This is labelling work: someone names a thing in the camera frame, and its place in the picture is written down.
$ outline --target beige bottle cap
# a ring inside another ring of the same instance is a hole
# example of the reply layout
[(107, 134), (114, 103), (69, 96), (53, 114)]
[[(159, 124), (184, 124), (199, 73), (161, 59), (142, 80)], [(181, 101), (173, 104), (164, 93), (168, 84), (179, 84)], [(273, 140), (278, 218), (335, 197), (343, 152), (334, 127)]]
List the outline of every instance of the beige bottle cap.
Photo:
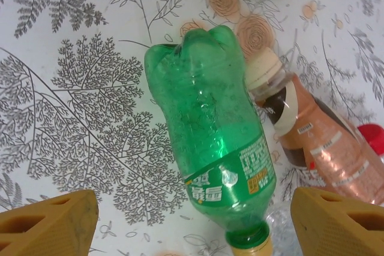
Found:
[(268, 82), (283, 66), (272, 49), (266, 47), (247, 62), (245, 84), (252, 91)]
[(239, 249), (231, 246), (231, 249), (234, 256), (272, 256), (274, 251), (271, 236), (268, 236), (262, 244), (253, 248)]

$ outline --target red bottle cap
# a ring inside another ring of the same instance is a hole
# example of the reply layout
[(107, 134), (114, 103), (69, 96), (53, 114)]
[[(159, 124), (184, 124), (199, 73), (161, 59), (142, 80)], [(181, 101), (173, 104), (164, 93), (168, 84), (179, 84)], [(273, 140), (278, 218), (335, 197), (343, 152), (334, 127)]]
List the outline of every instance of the red bottle cap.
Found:
[(365, 124), (358, 127), (372, 149), (381, 156), (384, 154), (384, 129), (377, 124)]

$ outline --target green plastic bottle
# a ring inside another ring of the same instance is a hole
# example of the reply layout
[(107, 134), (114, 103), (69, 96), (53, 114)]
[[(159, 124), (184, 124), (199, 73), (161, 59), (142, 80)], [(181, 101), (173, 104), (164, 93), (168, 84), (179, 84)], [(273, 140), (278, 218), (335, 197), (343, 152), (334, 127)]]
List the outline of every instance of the green plastic bottle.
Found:
[(276, 175), (233, 32), (196, 29), (180, 45), (155, 45), (145, 73), (193, 206), (226, 229), (235, 255), (270, 255), (264, 214)]

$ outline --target orange flower print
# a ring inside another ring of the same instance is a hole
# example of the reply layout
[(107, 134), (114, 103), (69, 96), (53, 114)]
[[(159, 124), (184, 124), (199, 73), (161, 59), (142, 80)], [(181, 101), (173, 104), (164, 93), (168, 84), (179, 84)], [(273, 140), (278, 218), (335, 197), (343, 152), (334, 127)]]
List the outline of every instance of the orange flower print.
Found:
[(239, 0), (209, 0), (209, 4), (215, 14), (231, 22), (238, 20), (240, 15)]
[(265, 47), (275, 43), (274, 32), (269, 23), (258, 14), (243, 17), (235, 28), (245, 59), (249, 59)]
[(319, 26), (319, 18), (317, 18), (316, 12), (323, 9), (325, 6), (320, 1), (311, 0), (302, 7), (302, 15), (300, 18), (304, 20), (303, 30), (306, 31), (310, 23), (316, 23)]
[(277, 150), (274, 150), (274, 151), (271, 153), (271, 158), (272, 158), (272, 162), (273, 162), (275, 165), (282, 165), (282, 163), (278, 162), (278, 160), (280, 159), (280, 153), (278, 153)]
[(335, 14), (335, 18), (332, 19), (332, 22), (334, 23), (335, 27), (334, 27), (334, 35), (336, 37), (336, 34), (337, 34), (337, 30), (338, 29), (342, 29), (344, 27), (344, 23), (337, 17), (337, 15)]
[(183, 24), (183, 26), (180, 28), (180, 36), (183, 37), (189, 30), (202, 28), (204, 29), (203, 25), (197, 24), (195, 21), (192, 20), (192, 22), (187, 22)]

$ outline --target yellow bottle cap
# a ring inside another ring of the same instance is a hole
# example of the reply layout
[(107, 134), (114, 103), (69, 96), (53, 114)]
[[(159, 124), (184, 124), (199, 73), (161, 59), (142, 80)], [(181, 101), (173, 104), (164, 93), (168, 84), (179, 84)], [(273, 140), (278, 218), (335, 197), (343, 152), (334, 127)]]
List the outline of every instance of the yellow bottle cap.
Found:
[(259, 246), (248, 249), (239, 249), (232, 246), (231, 249), (234, 256), (272, 256), (272, 239), (271, 236), (268, 236)]

